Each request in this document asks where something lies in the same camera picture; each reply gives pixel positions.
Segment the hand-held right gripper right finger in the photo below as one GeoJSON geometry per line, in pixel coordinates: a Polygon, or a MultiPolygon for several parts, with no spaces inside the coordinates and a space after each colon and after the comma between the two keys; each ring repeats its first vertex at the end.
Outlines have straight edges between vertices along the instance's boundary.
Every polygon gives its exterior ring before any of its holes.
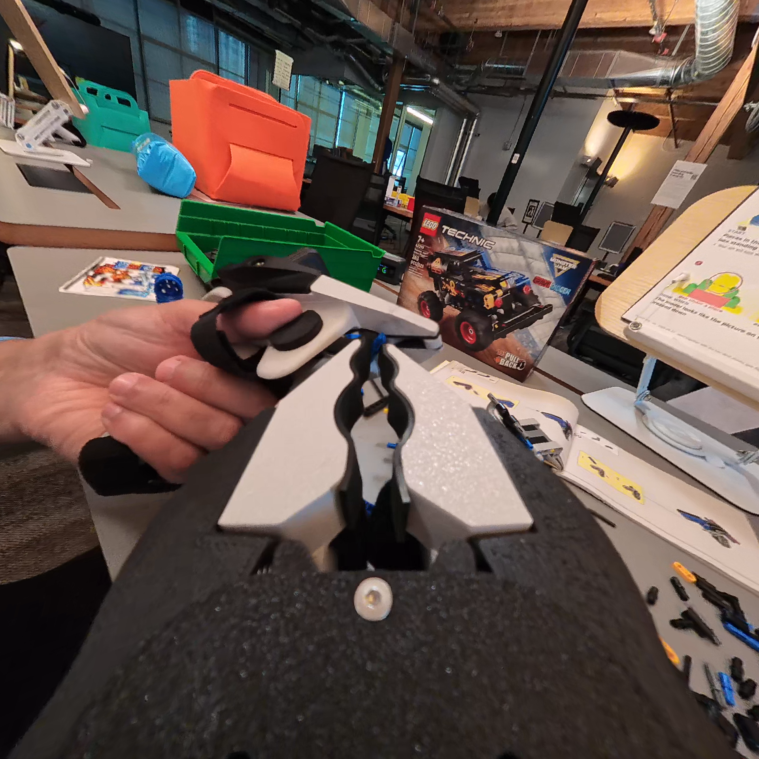
{"type": "Polygon", "coordinates": [[[534,519],[486,428],[490,418],[395,346],[381,349],[388,421],[398,436],[389,480],[395,538],[426,549],[521,533],[534,519]]]}

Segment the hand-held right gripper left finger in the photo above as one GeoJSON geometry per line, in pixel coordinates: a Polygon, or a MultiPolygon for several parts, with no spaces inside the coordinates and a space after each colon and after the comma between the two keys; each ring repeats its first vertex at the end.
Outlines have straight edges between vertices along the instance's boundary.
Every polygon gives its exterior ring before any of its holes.
{"type": "Polygon", "coordinates": [[[364,340],[351,339],[277,405],[218,520],[223,531],[313,552],[364,524],[351,431],[363,412],[364,340]]]}

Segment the partly built lego truck chassis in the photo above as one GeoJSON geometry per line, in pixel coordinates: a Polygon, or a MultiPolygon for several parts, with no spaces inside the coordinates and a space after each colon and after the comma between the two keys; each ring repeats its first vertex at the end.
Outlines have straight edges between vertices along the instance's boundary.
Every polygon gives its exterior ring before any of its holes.
{"type": "Polygon", "coordinates": [[[557,472],[563,471],[564,445],[555,441],[540,426],[537,419],[525,418],[520,420],[515,417],[505,401],[488,394],[487,410],[493,418],[498,419],[502,425],[521,441],[534,456],[557,472]]]}

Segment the lego set box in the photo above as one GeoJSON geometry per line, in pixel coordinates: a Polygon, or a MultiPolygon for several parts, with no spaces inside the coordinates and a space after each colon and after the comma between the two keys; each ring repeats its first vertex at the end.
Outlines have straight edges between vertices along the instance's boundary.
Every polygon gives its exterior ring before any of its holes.
{"type": "Polygon", "coordinates": [[[441,207],[418,210],[398,305],[437,322],[447,345],[526,381],[596,260],[441,207]]]}

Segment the lego sticker sheet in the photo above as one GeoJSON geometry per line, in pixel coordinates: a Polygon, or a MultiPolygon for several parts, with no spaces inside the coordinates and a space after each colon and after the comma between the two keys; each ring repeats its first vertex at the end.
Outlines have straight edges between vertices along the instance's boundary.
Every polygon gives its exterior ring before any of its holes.
{"type": "Polygon", "coordinates": [[[63,284],[59,292],[154,302],[155,279],[164,273],[178,276],[179,268],[102,256],[63,284]]]}

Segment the pile of small lego pieces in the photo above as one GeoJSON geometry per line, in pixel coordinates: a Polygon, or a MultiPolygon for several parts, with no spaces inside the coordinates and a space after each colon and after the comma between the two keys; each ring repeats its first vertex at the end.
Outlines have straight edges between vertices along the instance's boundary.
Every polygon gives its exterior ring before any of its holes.
{"type": "Polygon", "coordinates": [[[758,757],[757,624],[742,599],[680,562],[644,587],[670,663],[736,757],[758,757]]]}

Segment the person's left hand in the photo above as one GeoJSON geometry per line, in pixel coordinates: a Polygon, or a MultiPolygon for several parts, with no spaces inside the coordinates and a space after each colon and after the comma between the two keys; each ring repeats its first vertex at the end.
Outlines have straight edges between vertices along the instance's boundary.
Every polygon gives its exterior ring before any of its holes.
{"type": "Polygon", "coordinates": [[[206,363],[191,328],[210,302],[110,311],[30,341],[18,421],[25,439],[76,463],[109,435],[170,483],[277,403],[260,383],[206,363]]]}

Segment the green storage bin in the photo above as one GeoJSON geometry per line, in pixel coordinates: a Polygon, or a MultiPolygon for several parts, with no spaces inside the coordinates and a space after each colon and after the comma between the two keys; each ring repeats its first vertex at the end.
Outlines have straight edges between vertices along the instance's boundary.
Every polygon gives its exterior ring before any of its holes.
{"type": "Polygon", "coordinates": [[[76,84],[74,93],[88,113],[72,123],[88,145],[129,153],[134,140],[150,132],[147,112],[127,92],[80,77],[76,84]]]}
{"type": "Polygon", "coordinates": [[[182,200],[176,238],[193,272],[208,284],[218,270],[256,255],[287,257],[313,248],[328,274],[368,291],[385,252],[332,223],[226,204],[182,200]]]}

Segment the light blue crumpled bag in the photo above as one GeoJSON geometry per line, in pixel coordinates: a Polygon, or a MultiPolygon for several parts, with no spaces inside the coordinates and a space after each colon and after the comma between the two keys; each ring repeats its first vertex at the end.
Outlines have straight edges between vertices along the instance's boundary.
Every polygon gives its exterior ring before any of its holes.
{"type": "Polygon", "coordinates": [[[166,139],[148,132],[131,144],[138,176],[160,193],[186,198],[194,190],[196,173],[185,156],[166,139]]]}

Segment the open instruction booklet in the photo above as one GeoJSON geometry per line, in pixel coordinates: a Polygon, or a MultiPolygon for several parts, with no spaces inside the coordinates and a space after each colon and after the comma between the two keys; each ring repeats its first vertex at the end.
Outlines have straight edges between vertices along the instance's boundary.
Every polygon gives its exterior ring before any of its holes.
{"type": "Polygon", "coordinates": [[[532,425],[554,450],[557,475],[630,517],[688,555],[720,570],[747,589],[758,589],[757,536],[738,509],[661,471],[579,423],[566,398],[498,379],[457,361],[431,370],[441,382],[484,408],[503,402],[523,426],[532,425]]]}

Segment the instruction sheet on stand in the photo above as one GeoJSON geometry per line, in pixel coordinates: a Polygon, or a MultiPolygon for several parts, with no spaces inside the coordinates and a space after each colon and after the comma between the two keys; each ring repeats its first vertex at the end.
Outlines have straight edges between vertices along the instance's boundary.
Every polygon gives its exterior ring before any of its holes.
{"type": "Polygon", "coordinates": [[[756,197],[757,187],[740,186],[698,200],[613,281],[595,307],[604,332],[754,410],[757,369],[718,366],[714,351],[699,355],[697,347],[683,345],[683,337],[668,332],[656,336],[647,317],[627,314],[640,300],[665,289],[678,274],[689,273],[688,267],[681,267],[687,256],[741,204],[756,197]]]}

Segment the black building pillar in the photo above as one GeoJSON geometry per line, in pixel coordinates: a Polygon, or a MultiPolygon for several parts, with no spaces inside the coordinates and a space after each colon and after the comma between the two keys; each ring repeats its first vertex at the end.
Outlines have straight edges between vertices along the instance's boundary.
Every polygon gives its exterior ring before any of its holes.
{"type": "Polygon", "coordinates": [[[525,122],[522,125],[520,134],[515,142],[515,148],[509,159],[507,168],[498,185],[497,194],[493,201],[487,217],[490,225],[496,225],[500,219],[502,211],[506,205],[508,195],[515,183],[525,154],[534,136],[537,125],[545,109],[549,95],[554,87],[555,81],[565,62],[568,51],[574,41],[574,36],[582,20],[588,1],[572,1],[567,14],[565,15],[563,25],[559,31],[553,51],[549,57],[544,73],[539,81],[538,87],[527,110],[525,122]]]}

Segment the laminated instruction sheet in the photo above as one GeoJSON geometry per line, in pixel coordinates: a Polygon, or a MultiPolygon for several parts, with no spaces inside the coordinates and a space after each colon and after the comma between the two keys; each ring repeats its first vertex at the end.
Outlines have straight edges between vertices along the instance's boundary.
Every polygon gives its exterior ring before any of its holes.
{"type": "Polygon", "coordinates": [[[736,206],[623,316],[625,335],[669,364],[758,399],[758,199],[736,206]]]}

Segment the white wall notice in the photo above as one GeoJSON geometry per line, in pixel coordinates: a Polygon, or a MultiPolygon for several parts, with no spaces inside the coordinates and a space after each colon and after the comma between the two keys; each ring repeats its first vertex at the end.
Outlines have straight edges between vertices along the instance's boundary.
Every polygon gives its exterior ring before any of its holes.
{"type": "Polygon", "coordinates": [[[679,159],[675,161],[668,175],[651,199],[653,206],[677,210],[702,176],[706,164],[679,159]]]}

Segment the silver air duct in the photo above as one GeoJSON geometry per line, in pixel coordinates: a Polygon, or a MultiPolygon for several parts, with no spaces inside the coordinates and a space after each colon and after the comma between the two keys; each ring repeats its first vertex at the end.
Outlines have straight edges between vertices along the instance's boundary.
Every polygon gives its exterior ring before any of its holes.
{"type": "Polygon", "coordinates": [[[733,57],[738,12],[738,1],[696,1],[695,51],[690,58],[663,59],[643,71],[610,76],[609,87],[675,90],[710,80],[733,57]]]}

